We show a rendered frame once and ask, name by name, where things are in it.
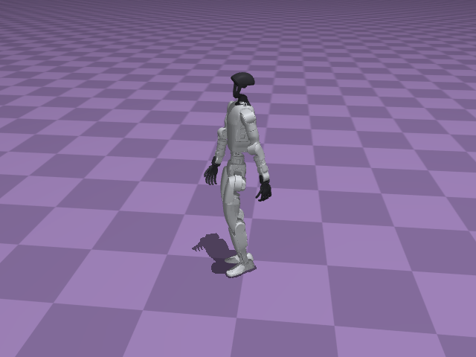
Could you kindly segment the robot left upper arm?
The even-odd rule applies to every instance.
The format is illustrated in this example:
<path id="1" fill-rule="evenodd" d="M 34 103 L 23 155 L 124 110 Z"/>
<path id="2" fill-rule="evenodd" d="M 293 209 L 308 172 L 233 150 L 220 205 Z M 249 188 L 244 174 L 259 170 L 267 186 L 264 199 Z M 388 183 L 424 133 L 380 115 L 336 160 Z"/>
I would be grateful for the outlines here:
<path id="1" fill-rule="evenodd" d="M 251 110 L 244 109 L 240 112 L 240 120 L 242 124 L 244 125 L 247 136 L 251 142 L 247 148 L 248 154 L 257 155 L 255 151 L 255 146 L 257 144 L 260 145 L 260 139 L 259 139 L 259 133 L 257 130 L 257 125 L 256 125 L 256 122 L 257 122 L 256 116 Z"/>

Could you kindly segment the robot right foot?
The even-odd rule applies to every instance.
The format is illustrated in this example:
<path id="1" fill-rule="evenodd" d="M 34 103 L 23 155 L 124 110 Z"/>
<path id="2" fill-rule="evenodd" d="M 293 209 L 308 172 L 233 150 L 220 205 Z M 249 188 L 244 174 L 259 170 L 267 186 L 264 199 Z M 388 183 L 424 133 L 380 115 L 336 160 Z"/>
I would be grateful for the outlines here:
<path id="1" fill-rule="evenodd" d="M 251 259 L 252 261 L 254 261 L 254 258 L 253 258 L 253 256 L 252 256 L 251 253 L 247 253 L 247 258 L 248 258 L 248 259 Z M 241 258 L 240 258 L 240 259 L 241 259 Z M 236 254 L 236 255 L 234 255 L 234 256 L 232 256 L 232 257 L 226 258 L 226 259 L 225 259 L 225 262 L 227 262 L 227 263 L 239 263 L 240 260 L 239 260 L 239 258 L 238 258 L 238 255 Z"/>

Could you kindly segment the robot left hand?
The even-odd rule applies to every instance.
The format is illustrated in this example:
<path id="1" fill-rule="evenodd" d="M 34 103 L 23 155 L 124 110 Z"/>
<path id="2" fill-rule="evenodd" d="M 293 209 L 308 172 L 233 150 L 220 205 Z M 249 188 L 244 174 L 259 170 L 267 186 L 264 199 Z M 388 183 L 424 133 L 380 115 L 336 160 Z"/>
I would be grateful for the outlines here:
<path id="1" fill-rule="evenodd" d="M 265 201 L 271 196 L 271 186 L 269 182 L 270 182 L 269 180 L 263 182 L 263 177 L 260 175 L 260 183 L 261 183 L 260 192 L 256 195 L 256 198 L 258 198 L 260 194 L 262 194 L 261 199 L 258 200 L 259 202 Z"/>

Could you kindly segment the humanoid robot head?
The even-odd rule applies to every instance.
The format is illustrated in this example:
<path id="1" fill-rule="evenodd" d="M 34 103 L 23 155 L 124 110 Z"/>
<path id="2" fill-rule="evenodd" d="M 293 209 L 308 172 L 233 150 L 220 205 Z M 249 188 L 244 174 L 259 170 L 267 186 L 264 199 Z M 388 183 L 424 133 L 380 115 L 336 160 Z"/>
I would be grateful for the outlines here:
<path id="1" fill-rule="evenodd" d="M 238 101 L 235 103 L 235 105 L 236 106 L 243 105 L 239 103 L 240 101 L 242 101 L 244 103 L 247 103 L 247 106 L 251 106 L 251 104 L 248 102 L 247 96 L 244 94 L 240 94 L 240 91 L 241 91 L 241 88 L 246 88 L 247 86 L 254 85 L 255 84 L 254 78 L 249 73 L 240 72 L 240 73 L 234 74 L 231 77 L 231 79 L 234 82 L 233 96 L 234 98 L 238 98 Z"/>

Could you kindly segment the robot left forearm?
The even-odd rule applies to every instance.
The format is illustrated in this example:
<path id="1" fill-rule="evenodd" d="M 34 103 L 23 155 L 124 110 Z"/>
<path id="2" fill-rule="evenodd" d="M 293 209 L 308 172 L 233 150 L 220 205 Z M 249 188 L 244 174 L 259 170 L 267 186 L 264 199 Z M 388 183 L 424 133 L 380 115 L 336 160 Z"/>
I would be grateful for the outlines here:
<path id="1" fill-rule="evenodd" d="M 265 161 L 265 154 L 263 152 L 262 147 L 257 144 L 255 146 L 255 151 L 257 155 L 254 156 L 254 161 L 257 165 L 257 172 L 263 177 L 263 182 L 269 180 L 269 174 L 268 174 L 268 167 L 266 166 L 266 161 Z"/>

